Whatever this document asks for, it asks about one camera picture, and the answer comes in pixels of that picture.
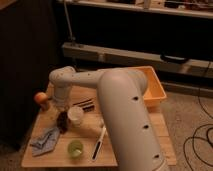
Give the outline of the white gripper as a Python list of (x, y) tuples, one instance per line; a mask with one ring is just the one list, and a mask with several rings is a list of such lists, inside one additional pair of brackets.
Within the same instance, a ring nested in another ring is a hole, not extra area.
[(69, 108), (69, 95), (71, 87), (59, 87), (53, 88), (53, 103), (59, 112), (66, 111)]

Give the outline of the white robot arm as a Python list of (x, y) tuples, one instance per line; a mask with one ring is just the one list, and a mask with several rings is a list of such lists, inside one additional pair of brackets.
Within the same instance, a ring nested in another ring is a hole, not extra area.
[(148, 83), (137, 69), (112, 68), (77, 72), (53, 70), (53, 99), (62, 103), (72, 85), (94, 88), (119, 171), (170, 171), (153, 129), (143, 95)]

